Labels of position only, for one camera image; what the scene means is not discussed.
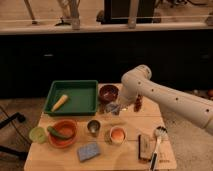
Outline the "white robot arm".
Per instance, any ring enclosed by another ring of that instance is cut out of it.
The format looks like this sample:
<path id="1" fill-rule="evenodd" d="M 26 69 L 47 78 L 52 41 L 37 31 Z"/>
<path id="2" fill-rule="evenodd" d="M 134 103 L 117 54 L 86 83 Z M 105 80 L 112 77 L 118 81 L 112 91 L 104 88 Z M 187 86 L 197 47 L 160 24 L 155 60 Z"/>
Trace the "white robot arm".
<path id="1" fill-rule="evenodd" d="M 147 65 L 139 65 L 123 74 L 119 103 L 128 106 L 137 95 L 145 96 L 213 135 L 213 101 L 154 83 L 151 76 Z"/>

